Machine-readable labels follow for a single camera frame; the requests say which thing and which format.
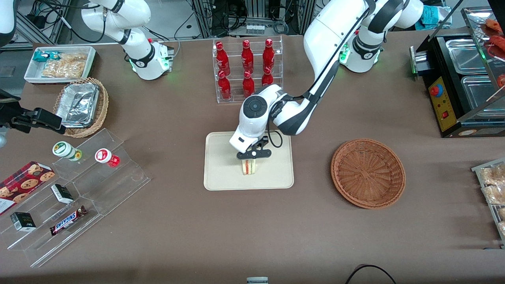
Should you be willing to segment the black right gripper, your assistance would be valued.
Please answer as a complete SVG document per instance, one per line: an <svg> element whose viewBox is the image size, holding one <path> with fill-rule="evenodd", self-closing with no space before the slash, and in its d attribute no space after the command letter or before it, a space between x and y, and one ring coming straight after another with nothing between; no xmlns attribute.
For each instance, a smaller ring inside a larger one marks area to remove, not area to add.
<svg viewBox="0 0 505 284"><path fill-rule="evenodd" d="M23 133L30 133L31 128L44 128L61 135L65 134L62 118L43 108L32 111L21 107L20 97L0 90L0 127L10 127Z"/></svg>

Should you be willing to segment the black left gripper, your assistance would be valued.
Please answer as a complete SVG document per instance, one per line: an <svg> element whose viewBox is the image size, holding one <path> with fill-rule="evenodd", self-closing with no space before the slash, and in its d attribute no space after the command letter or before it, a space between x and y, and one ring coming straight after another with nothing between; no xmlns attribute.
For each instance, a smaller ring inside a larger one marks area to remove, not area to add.
<svg viewBox="0 0 505 284"><path fill-rule="evenodd" d="M263 136L255 144L252 144L248 151L245 153L238 152L236 157L238 160L249 160L249 159L259 159L268 158L272 155L270 149L265 149L264 147L269 143L269 137Z"/></svg>

